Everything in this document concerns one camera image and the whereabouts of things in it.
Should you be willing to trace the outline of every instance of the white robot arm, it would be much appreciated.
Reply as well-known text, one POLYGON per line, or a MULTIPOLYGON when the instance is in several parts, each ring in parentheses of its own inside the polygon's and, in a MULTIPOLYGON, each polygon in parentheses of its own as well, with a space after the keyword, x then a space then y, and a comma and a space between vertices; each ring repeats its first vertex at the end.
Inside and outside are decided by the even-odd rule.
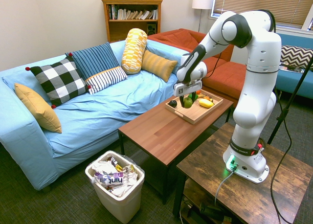
POLYGON ((233 170, 235 164, 235 173, 254 183, 264 181, 269 172, 257 142, 276 102, 272 90, 280 63, 281 39, 271 32, 273 20, 269 11, 223 13, 193 52, 182 58, 183 65, 177 71, 179 83, 174 85, 174 95, 182 99, 184 94, 202 87, 206 66, 201 60, 221 53, 229 44, 247 47, 245 84, 233 114, 235 131, 223 159, 228 170, 233 170))

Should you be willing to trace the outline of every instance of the window blinds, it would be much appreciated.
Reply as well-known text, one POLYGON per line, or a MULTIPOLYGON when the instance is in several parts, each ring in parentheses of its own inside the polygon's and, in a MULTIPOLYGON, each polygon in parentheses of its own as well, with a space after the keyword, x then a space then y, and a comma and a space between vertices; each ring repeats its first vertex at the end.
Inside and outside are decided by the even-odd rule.
POLYGON ((214 14, 225 11, 242 13, 267 9, 275 17, 276 23, 291 27, 302 27, 313 0, 215 0, 214 14))

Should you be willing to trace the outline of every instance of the window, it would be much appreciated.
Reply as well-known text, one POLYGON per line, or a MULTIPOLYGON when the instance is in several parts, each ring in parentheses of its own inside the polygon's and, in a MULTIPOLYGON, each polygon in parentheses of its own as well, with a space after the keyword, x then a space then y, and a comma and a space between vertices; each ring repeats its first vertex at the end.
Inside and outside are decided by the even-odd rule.
POLYGON ((215 0, 212 16, 218 17, 225 11, 242 13, 267 9, 274 15, 277 25, 313 30, 312 2, 313 0, 215 0))

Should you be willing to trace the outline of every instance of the lamp shade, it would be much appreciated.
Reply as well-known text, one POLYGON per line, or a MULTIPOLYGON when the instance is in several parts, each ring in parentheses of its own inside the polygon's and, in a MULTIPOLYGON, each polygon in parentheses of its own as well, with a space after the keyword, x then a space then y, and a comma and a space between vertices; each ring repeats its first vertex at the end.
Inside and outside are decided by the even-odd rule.
POLYGON ((193 9, 212 9, 213 0, 192 0, 193 9))

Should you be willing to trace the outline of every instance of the banana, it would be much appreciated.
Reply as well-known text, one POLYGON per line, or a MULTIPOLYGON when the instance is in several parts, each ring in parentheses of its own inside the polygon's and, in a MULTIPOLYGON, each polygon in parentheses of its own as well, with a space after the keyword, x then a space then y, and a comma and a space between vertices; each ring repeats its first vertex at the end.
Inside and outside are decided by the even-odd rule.
POLYGON ((211 102, 213 102, 213 98, 211 98, 210 96, 205 96, 205 97, 203 97, 204 99, 207 99, 207 100, 209 100, 209 101, 211 101, 211 102))
POLYGON ((212 103, 211 101, 209 101, 209 100, 207 100, 205 98, 200 99, 199 100, 199 104, 200 104, 200 106, 203 106, 205 108, 210 108, 210 107, 212 107, 214 105, 214 103, 212 103))

